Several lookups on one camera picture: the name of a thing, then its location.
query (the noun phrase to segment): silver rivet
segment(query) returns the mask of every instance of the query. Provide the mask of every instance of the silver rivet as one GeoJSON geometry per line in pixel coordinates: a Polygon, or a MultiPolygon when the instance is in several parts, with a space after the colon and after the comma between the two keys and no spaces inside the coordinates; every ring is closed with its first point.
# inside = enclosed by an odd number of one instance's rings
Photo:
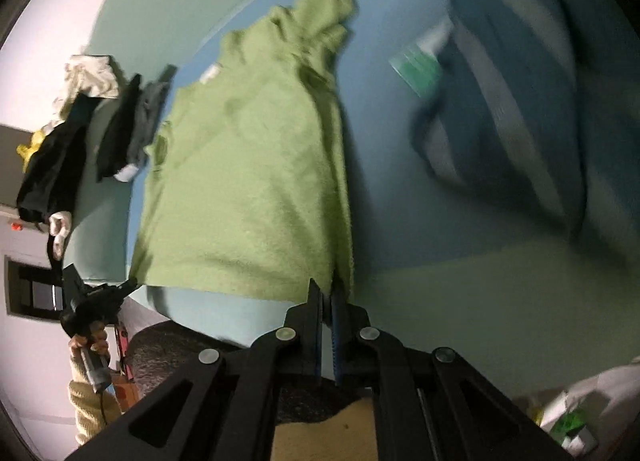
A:
{"type": "Polygon", "coordinates": [[[216,349],[203,349],[198,355],[198,360],[203,364],[215,364],[220,358],[220,353],[216,349]]]}
{"type": "Polygon", "coordinates": [[[456,359],[456,352],[448,347],[439,347],[435,350],[435,356],[438,362],[442,362],[443,364],[450,364],[453,360],[456,359]]]}
{"type": "Polygon", "coordinates": [[[291,329],[290,327],[281,327],[276,331],[276,338],[278,340],[282,340],[283,342],[293,340],[295,337],[296,337],[296,330],[291,329]]]}
{"type": "Polygon", "coordinates": [[[363,327],[360,330],[360,338],[363,340],[375,340],[380,336],[380,331],[374,327],[363,327]]]}

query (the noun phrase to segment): black cable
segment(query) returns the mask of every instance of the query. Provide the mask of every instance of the black cable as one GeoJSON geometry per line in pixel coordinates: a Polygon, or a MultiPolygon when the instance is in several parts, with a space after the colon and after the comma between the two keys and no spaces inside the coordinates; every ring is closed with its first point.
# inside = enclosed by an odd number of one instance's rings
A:
{"type": "Polygon", "coordinates": [[[102,419],[104,420],[104,426],[108,425],[107,417],[104,414],[104,393],[100,393],[100,413],[102,414],[102,419]]]}

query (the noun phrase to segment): person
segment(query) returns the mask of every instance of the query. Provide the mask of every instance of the person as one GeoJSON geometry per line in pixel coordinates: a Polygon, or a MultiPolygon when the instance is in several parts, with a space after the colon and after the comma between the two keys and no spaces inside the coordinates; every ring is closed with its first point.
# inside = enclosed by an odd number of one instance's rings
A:
{"type": "MultiPolygon", "coordinates": [[[[91,326],[91,349],[109,356],[103,323],[91,326]]],[[[110,393],[94,394],[80,358],[87,339],[69,341],[72,381],[69,399],[76,409],[76,440],[83,445],[122,413],[110,393]]],[[[129,343],[136,385],[144,397],[185,361],[196,358],[203,348],[223,351],[237,346],[217,341],[173,321],[163,321],[141,330],[129,343]]],[[[372,402],[337,389],[329,380],[317,390],[286,388],[281,391],[271,450],[272,461],[374,461],[378,459],[372,402]]]]}

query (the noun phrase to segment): human hand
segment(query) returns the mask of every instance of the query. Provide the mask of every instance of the human hand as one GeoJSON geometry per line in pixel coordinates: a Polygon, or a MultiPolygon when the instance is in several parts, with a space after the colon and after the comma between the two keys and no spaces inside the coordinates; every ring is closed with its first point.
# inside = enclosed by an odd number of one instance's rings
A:
{"type": "MultiPolygon", "coordinates": [[[[104,324],[102,322],[94,322],[90,326],[93,344],[91,345],[92,351],[102,356],[109,356],[109,343],[107,342],[107,332],[104,330],[104,324]]],[[[71,356],[78,357],[80,355],[80,348],[87,345],[88,340],[86,337],[75,335],[69,340],[69,350],[71,356]]]]}

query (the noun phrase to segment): window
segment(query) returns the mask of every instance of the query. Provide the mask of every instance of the window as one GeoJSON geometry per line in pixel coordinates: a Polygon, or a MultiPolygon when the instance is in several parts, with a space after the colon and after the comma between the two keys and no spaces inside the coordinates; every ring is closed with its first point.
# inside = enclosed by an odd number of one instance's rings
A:
{"type": "Polygon", "coordinates": [[[6,259],[5,271],[11,313],[47,320],[60,318],[65,301],[50,269],[6,259]]]}

